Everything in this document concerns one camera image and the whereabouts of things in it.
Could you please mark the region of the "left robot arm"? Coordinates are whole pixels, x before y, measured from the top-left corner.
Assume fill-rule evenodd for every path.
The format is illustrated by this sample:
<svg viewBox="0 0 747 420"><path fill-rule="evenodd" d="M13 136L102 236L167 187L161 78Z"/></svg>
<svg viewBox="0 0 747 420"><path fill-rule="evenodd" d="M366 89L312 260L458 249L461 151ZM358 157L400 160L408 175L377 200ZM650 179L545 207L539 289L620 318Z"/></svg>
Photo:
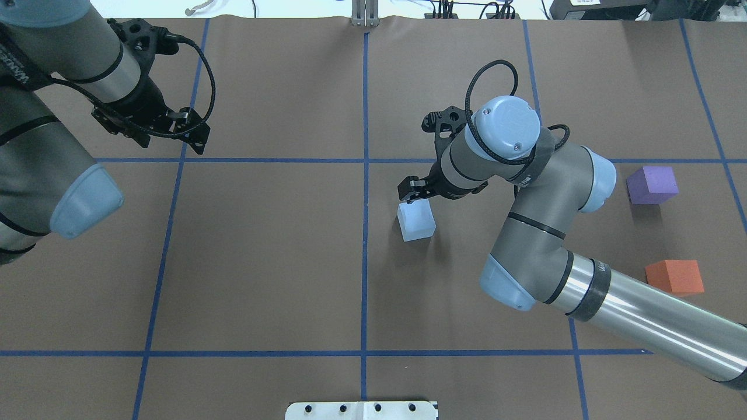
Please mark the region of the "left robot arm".
<svg viewBox="0 0 747 420"><path fill-rule="evenodd" d="M211 85L204 116L171 109L150 71L157 55L194 48ZM105 19L89 1L2 2L2 265L51 232L74 239L122 206L123 192L37 91L67 87L110 135L140 147L176 139L203 154L217 87L202 48L143 19Z"/></svg>

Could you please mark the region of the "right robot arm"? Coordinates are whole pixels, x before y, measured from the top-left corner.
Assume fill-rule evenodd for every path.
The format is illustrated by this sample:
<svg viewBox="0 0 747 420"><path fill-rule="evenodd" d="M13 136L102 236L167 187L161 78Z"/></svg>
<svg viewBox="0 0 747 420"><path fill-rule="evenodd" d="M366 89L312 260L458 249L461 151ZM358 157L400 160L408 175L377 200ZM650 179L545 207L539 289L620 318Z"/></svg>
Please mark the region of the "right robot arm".
<svg viewBox="0 0 747 420"><path fill-rule="evenodd" d="M744 393L743 324L565 248L576 215L595 212L612 195L617 172L609 160L554 136L515 96L474 112L433 111L421 127L434 135L438 159L427 177L403 179L402 201L458 200L494 176L518 189L480 276L485 293L520 311L547 304Z"/></svg>

